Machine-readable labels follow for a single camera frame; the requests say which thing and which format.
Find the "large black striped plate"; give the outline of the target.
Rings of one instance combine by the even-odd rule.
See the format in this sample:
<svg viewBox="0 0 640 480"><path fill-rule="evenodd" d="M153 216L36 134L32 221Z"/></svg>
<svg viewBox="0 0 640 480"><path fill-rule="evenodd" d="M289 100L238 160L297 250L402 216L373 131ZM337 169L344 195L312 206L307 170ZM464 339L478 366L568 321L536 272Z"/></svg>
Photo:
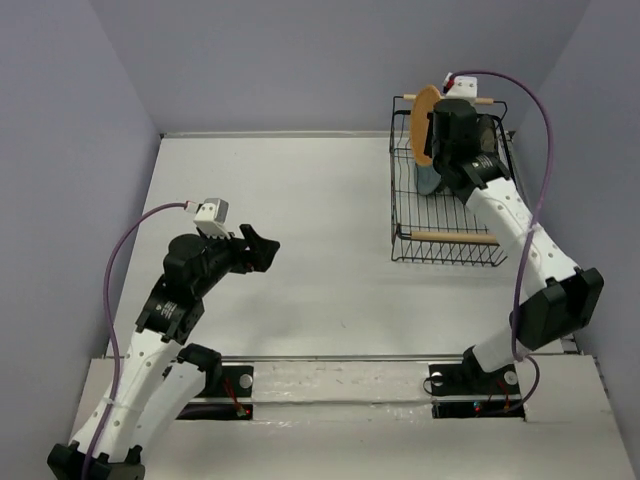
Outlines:
<svg viewBox="0 0 640 480"><path fill-rule="evenodd" d="M493 118L481 115L478 119L480 149L484 153L498 154L498 135Z"/></svg>

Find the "woven bamboo plate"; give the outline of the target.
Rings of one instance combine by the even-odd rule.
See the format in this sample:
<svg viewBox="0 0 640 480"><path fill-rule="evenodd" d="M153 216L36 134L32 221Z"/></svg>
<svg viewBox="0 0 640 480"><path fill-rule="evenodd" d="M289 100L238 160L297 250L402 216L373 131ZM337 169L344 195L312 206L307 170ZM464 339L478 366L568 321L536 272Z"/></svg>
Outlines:
<svg viewBox="0 0 640 480"><path fill-rule="evenodd" d="M418 166L430 167L432 159L425 154L427 133L430 124L428 114L441 100L441 94L434 85L424 87L413 100L409 121L409 140L414 160Z"/></svg>

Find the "teal plate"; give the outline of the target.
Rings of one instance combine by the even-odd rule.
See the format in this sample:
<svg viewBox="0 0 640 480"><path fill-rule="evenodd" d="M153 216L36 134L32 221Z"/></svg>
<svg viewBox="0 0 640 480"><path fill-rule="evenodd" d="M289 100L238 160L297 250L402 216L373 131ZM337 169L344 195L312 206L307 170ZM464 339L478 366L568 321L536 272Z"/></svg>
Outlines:
<svg viewBox="0 0 640 480"><path fill-rule="evenodd" d="M429 196L441 186L441 175L432 165L415 165L415 184L418 194Z"/></svg>

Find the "black wire dish rack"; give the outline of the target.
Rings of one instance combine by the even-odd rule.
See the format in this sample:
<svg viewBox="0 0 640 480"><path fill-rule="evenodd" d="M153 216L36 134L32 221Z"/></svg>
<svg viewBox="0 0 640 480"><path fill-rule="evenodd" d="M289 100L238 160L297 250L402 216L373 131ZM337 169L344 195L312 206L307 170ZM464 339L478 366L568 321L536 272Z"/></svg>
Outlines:
<svg viewBox="0 0 640 480"><path fill-rule="evenodd" d="M391 259L429 264L497 267L507 258L494 235L441 182L417 193L409 121L417 94L393 98L389 156Z"/></svg>

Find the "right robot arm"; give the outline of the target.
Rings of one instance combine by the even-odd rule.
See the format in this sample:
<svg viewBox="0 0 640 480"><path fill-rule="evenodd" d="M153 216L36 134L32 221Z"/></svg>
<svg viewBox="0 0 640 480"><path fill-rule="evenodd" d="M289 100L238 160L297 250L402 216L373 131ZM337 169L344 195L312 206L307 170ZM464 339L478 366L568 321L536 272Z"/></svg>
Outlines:
<svg viewBox="0 0 640 480"><path fill-rule="evenodd" d="M467 349L454 382L482 392L497 370L586 327L604 287L595 268L583 269L538 223L494 152L481 148L480 116L463 99L442 99L428 115L425 151L447 188L519 262L509 324Z"/></svg>

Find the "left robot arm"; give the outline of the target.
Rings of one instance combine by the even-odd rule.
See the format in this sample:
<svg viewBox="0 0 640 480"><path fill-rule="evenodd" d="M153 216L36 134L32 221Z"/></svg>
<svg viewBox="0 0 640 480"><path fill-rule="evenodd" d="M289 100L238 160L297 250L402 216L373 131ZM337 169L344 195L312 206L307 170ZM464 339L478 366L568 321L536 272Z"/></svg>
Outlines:
<svg viewBox="0 0 640 480"><path fill-rule="evenodd" d="M174 238L136 321L117 374L69 444L55 445L47 464L58 479L141 479L153 444L197 395L221 383L220 353L189 342L204 297L229 273L267 271L279 242L249 224L242 235L204 232Z"/></svg>

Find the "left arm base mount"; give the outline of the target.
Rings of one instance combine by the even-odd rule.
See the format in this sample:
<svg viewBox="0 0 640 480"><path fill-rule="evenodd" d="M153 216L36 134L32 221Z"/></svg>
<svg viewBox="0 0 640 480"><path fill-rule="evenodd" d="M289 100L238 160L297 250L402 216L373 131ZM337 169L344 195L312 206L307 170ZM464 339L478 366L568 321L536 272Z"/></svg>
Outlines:
<svg viewBox="0 0 640 480"><path fill-rule="evenodd" d="M224 365L216 377L208 374L204 389L177 416L184 421L251 421L254 367Z"/></svg>

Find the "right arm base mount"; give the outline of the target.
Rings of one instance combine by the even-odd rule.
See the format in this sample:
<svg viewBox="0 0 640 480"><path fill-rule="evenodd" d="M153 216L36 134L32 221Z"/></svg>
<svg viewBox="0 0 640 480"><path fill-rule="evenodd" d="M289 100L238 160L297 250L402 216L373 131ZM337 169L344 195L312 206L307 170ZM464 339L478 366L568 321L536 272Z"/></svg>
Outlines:
<svg viewBox="0 0 640 480"><path fill-rule="evenodd" d="M525 418L514 363L487 373L471 348L456 363L432 363L422 388L434 419Z"/></svg>

